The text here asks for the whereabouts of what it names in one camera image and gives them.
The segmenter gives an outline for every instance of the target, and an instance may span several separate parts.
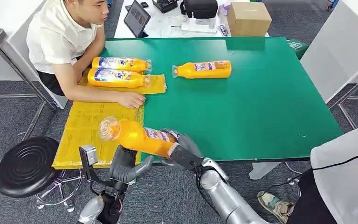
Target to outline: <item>white shirt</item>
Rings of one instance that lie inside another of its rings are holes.
[[[344,162],[358,155],[358,129],[311,151],[313,168]],[[358,224],[358,159],[314,171],[324,203],[338,224]]]
[[[52,64],[76,62],[94,41],[96,29],[80,26],[67,11],[63,0],[47,0],[28,28],[29,59],[38,71],[54,74]]]

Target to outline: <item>floor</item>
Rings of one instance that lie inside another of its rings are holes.
[[[114,3],[106,35],[114,35],[118,14],[122,0]],[[285,36],[296,38],[305,43],[311,43],[318,30],[327,19],[325,12],[328,6],[326,0],[265,0],[273,22],[269,33],[271,36]],[[22,82],[0,82],[0,93],[29,92]],[[12,146],[19,143],[22,134],[37,110],[40,100],[0,99],[0,158]],[[51,112],[45,108],[35,127],[33,135],[45,135],[60,140],[71,103],[65,109]],[[358,101],[346,104],[349,113],[358,124]],[[349,124],[337,108],[333,115],[342,129],[350,130]],[[290,162],[290,166],[298,171],[310,168],[309,162]],[[282,183],[295,174],[290,172],[284,164],[276,167],[272,172],[258,181],[248,177],[251,165],[245,162],[223,162],[220,164],[230,177],[230,184],[247,200],[264,219],[272,224],[278,223],[276,218],[266,212],[257,202],[255,196],[258,191],[268,188],[272,184]],[[106,169],[98,170],[101,178],[107,176]],[[75,195],[76,209],[68,213],[63,206],[36,209],[35,199],[13,199],[0,194],[0,224],[72,224],[75,223],[82,207],[92,198],[91,192],[82,183],[81,189]],[[283,200],[297,199],[296,186],[285,185],[271,190]],[[166,167],[152,167],[150,172],[138,178],[137,184],[130,187],[124,203],[125,224],[221,224],[220,218],[213,213],[197,192],[194,177],[186,171],[172,170]]]

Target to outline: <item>orange juice bottle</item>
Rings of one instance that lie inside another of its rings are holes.
[[[149,75],[141,75],[134,71],[92,68],[87,74],[91,85],[102,87],[136,88],[150,82]]]
[[[186,63],[172,66],[172,76],[185,78],[227,78],[231,75],[229,61],[213,61],[202,63]]]
[[[171,145],[176,142],[169,133],[142,127],[137,121],[117,120],[113,116],[101,122],[99,135],[104,141],[113,140],[125,148],[166,158]]]
[[[118,69],[126,71],[150,72],[151,60],[141,60],[131,57],[95,57],[92,61],[93,68]]]

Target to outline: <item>man's arm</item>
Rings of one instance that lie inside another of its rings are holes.
[[[77,83],[75,69],[70,63],[53,64],[53,70],[65,96],[70,100],[86,102],[118,102],[132,108],[141,106],[145,98],[136,92],[106,91]]]
[[[103,25],[96,30],[94,41],[87,47],[82,57],[73,65],[79,81],[83,71],[91,64],[94,57],[97,57],[105,47],[105,29]]]

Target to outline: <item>green table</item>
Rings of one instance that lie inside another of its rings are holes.
[[[105,47],[103,56],[151,59],[152,74],[165,74],[167,92],[147,96],[145,126],[186,133],[214,160],[301,160],[342,135],[284,38],[110,39]],[[171,76],[172,65],[212,60],[229,60],[231,77]]]

